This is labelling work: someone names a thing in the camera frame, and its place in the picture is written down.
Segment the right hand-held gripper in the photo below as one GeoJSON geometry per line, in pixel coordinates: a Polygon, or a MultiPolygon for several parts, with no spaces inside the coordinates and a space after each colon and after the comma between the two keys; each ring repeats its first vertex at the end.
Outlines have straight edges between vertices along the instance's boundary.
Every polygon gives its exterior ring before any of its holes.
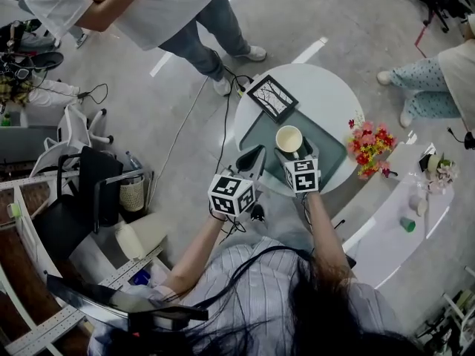
{"type": "Polygon", "coordinates": [[[296,160],[293,152],[288,153],[281,149],[275,149],[274,154],[280,162],[285,162],[286,182],[294,194],[319,191],[319,149],[314,142],[307,137],[303,138],[300,160],[296,160]]]}

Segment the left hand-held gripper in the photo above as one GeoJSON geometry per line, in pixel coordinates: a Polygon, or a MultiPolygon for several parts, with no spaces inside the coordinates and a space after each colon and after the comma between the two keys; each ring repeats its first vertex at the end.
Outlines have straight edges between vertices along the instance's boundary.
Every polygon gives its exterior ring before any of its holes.
{"type": "Polygon", "coordinates": [[[258,201],[258,180],[266,163],[266,148],[256,145],[242,151],[230,168],[215,173],[208,189],[209,210],[214,217],[239,217],[258,201]]]}

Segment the cream cup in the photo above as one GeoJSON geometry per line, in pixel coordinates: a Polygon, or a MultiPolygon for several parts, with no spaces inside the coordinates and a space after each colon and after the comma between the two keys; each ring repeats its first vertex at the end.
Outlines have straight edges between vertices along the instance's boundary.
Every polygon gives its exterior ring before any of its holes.
{"type": "Polygon", "coordinates": [[[299,159],[298,150],[303,145],[303,136],[295,126],[285,125],[276,133],[275,143],[280,151],[299,159]]]}

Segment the dark grey rectangular tray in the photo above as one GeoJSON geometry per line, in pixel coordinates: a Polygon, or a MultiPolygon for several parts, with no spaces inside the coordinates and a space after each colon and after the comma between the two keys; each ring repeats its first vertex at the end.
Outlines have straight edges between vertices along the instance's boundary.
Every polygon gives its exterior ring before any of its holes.
{"type": "MultiPolygon", "coordinates": [[[[322,193],[330,192],[345,181],[345,178],[340,178],[338,171],[347,158],[347,151],[342,143],[300,112],[291,114],[284,124],[295,126],[306,140],[319,149],[319,186],[322,193]]],[[[254,145],[263,145],[266,148],[266,162],[260,183],[276,193],[291,197],[292,190],[286,183],[284,170],[274,153],[275,135],[279,128],[265,113],[260,114],[240,141],[240,148],[244,150],[254,145]]]]}

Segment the person's right forearm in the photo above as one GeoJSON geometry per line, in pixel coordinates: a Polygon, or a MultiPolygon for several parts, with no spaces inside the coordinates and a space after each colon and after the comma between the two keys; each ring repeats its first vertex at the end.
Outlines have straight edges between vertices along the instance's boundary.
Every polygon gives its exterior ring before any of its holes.
{"type": "Polygon", "coordinates": [[[315,255],[319,263],[329,270],[341,271],[345,276],[353,273],[346,254],[330,217],[324,207],[321,195],[311,192],[307,195],[310,224],[314,239],[315,255]]]}

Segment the person's left forearm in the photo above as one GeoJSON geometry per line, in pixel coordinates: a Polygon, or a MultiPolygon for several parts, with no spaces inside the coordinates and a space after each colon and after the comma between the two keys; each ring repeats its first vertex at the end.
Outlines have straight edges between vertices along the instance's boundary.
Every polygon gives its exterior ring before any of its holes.
{"type": "Polygon", "coordinates": [[[223,214],[215,211],[210,213],[184,255],[168,273],[164,286],[178,295],[185,294],[194,288],[205,270],[225,219],[223,214]]]}

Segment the grey cylindrical container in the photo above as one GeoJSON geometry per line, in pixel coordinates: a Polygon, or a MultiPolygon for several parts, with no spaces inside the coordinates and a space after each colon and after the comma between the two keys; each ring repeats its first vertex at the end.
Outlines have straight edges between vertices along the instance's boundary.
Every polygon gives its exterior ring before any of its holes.
{"type": "Polygon", "coordinates": [[[428,209],[428,201],[425,197],[414,194],[409,199],[409,206],[419,217],[422,217],[428,209]]]}

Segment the round white side table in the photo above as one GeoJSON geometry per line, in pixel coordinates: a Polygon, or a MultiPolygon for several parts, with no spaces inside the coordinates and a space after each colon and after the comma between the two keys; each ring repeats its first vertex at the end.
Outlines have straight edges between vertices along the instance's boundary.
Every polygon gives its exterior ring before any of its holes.
{"type": "MultiPolygon", "coordinates": [[[[298,100],[297,110],[337,139],[346,150],[350,132],[348,121],[359,116],[363,117],[364,114],[356,95],[345,81],[322,67],[288,64],[271,68],[259,76],[254,76],[254,82],[249,85],[249,88],[253,88],[267,75],[277,80],[298,100]]],[[[260,114],[261,109],[244,94],[235,112],[233,129],[239,151],[243,149],[242,139],[260,114]]],[[[336,189],[351,176],[356,166],[356,161],[347,156],[329,182],[320,188],[320,192],[325,194],[336,189]]],[[[279,194],[293,197],[286,185],[266,171],[260,178],[260,182],[279,194]]]]}

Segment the colourful flower bouquet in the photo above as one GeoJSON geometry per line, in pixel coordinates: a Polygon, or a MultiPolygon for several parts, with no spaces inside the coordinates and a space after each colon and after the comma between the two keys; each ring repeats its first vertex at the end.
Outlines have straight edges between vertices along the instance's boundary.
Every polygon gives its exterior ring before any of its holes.
{"type": "Polygon", "coordinates": [[[384,154],[390,154],[396,147],[396,138],[387,126],[380,122],[365,120],[362,115],[348,121],[350,134],[347,137],[347,152],[358,165],[358,177],[368,180],[374,174],[388,178],[392,171],[384,154]]]}

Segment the white power strip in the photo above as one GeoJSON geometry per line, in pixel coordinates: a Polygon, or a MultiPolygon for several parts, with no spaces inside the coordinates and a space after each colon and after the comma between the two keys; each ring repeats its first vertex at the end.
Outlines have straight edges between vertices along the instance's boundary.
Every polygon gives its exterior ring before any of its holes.
{"type": "Polygon", "coordinates": [[[249,89],[249,86],[255,80],[247,75],[239,75],[235,77],[235,90],[239,97],[242,97],[245,92],[249,89]]]}

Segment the person's striped shirt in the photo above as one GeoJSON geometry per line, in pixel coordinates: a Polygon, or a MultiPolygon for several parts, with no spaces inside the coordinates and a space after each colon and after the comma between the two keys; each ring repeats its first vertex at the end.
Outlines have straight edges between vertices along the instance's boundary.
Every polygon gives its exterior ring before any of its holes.
{"type": "MultiPolygon", "coordinates": [[[[277,240],[262,237],[255,244],[239,244],[221,251],[207,266],[191,292],[183,298],[186,306],[214,297],[231,281],[232,274],[245,262],[272,246],[277,240]]],[[[208,308],[211,323],[205,329],[226,332],[238,325],[261,323],[251,330],[248,350],[251,356],[290,356],[292,335],[289,294],[297,285],[298,255],[290,250],[261,255],[237,281],[237,287],[208,308]]],[[[134,286],[126,292],[147,298],[169,298],[174,292],[164,286],[134,286]]],[[[398,333],[399,325],[384,297],[369,285],[351,280],[349,308],[357,324],[369,333],[398,333]]],[[[112,327],[98,324],[88,345],[88,356],[106,356],[112,327]]]]}

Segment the clear water bottle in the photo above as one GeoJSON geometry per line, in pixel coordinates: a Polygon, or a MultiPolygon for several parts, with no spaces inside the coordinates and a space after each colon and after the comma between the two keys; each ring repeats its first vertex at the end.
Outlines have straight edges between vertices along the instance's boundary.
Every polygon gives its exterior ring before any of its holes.
{"type": "Polygon", "coordinates": [[[125,155],[127,156],[133,170],[139,170],[143,168],[141,162],[130,151],[126,151],[125,155]]]}

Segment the white curved desk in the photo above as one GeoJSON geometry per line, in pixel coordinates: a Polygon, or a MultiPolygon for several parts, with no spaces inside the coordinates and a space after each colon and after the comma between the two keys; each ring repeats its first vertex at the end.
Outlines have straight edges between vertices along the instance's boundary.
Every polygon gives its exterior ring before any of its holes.
{"type": "Polygon", "coordinates": [[[392,174],[388,178],[372,176],[332,219],[344,252],[356,262],[353,273],[375,289],[398,271],[449,211],[453,188],[444,194],[429,193],[425,189],[426,176],[419,167],[425,154],[434,153],[433,145],[398,144],[388,157],[392,174]],[[422,217],[409,206],[414,194],[427,199],[427,211],[422,217]],[[413,232],[407,233],[400,226],[401,217],[416,222],[413,232]]]}

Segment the woven basket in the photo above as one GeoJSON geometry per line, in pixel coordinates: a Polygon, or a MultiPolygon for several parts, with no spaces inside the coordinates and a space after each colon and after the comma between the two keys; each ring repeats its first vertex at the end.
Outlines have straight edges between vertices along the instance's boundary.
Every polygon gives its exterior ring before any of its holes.
{"type": "Polygon", "coordinates": [[[127,179],[120,185],[119,203],[129,212],[137,212],[145,205],[144,178],[142,176],[127,179]]]}

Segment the cream waste bin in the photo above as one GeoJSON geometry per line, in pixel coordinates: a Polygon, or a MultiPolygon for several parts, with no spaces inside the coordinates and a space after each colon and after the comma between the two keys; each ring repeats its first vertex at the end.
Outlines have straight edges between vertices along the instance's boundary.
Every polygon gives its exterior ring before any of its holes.
{"type": "Polygon", "coordinates": [[[148,214],[130,223],[122,221],[115,231],[119,247],[129,260],[146,257],[166,235],[167,230],[159,223],[157,213],[148,214]]]}

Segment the dried flower pot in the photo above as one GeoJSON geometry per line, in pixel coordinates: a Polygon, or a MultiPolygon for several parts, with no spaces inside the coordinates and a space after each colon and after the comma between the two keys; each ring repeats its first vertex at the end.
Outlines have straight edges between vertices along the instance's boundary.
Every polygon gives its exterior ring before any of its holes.
{"type": "Polygon", "coordinates": [[[431,194],[444,194],[458,177],[457,164],[444,155],[431,154],[426,169],[427,191],[431,194]]]}

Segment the black plug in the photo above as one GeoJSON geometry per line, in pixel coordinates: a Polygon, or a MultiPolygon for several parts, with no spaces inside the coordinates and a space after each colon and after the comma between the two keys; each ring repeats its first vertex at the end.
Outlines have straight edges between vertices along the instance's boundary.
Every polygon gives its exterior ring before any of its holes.
{"type": "Polygon", "coordinates": [[[462,143],[466,150],[475,150],[475,136],[473,135],[472,131],[468,131],[465,134],[465,137],[463,140],[460,140],[456,137],[451,127],[447,127],[447,131],[457,142],[462,143]]]}

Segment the white office chair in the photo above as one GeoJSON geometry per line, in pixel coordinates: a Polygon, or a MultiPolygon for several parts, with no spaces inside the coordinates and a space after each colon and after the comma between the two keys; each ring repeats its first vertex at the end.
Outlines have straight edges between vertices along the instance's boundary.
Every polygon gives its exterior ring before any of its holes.
{"type": "Polygon", "coordinates": [[[92,147],[92,141],[110,145],[114,142],[112,135],[102,137],[94,133],[101,119],[105,118],[107,110],[99,110],[89,122],[77,106],[68,105],[56,129],[56,139],[47,137],[44,142],[44,152],[36,160],[30,177],[35,177],[47,168],[56,167],[59,157],[79,154],[84,147],[92,147]]]}

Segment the black office chair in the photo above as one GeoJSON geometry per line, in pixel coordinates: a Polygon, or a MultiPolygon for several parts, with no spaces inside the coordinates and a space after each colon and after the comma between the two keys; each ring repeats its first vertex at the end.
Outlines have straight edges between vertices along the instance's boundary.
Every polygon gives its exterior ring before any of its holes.
{"type": "Polygon", "coordinates": [[[87,146],[79,154],[60,156],[57,199],[33,220],[51,258],[66,260],[91,232],[118,223],[120,186],[105,181],[121,176],[122,171],[120,161],[87,146]],[[63,194],[62,167],[67,159],[73,158],[79,160],[79,189],[71,195],[63,194]]]}

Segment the white shelving workbench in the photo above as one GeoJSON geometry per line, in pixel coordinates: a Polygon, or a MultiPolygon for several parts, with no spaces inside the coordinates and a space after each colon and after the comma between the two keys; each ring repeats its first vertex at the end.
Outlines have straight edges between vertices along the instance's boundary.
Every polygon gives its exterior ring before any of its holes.
{"type": "MultiPolygon", "coordinates": [[[[36,233],[32,217],[24,201],[21,187],[46,182],[52,192],[47,201],[41,205],[41,207],[44,208],[57,198],[57,174],[58,170],[47,171],[35,177],[0,182],[0,191],[13,190],[14,202],[19,205],[22,213],[20,217],[14,218],[16,232],[19,234],[22,245],[28,253],[35,270],[40,274],[42,279],[45,278],[47,273],[57,277],[61,274],[36,233]]],[[[62,189],[77,176],[79,176],[79,171],[62,171],[62,189]]],[[[131,278],[143,270],[149,263],[153,262],[162,250],[162,247],[159,245],[143,259],[128,261],[121,268],[113,270],[111,274],[104,277],[100,284],[112,289],[121,289],[129,286],[131,278]]],[[[56,301],[60,304],[62,309],[43,323],[36,324],[19,299],[1,264],[0,282],[7,296],[12,300],[17,312],[30,328],[27,334],[8,344],[6,346],[6,352],[11,356],[35,356],[44,350],[48,350],[53,356],[64,356],[55,347],[54,343],[59,338],[65,336],[73,327],[86,320],[86,316],[64,301],[57,299],[56,301]]]]}

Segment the black picture frame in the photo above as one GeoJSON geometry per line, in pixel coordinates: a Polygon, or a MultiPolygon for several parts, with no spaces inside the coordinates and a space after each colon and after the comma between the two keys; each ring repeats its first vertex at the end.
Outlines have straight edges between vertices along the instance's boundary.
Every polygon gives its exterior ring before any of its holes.
{"type": "Polygon", "coordinates": [[[298,100],[272,76],[267,75],[246,93],[276,124],[294,111],[298,100]]]}

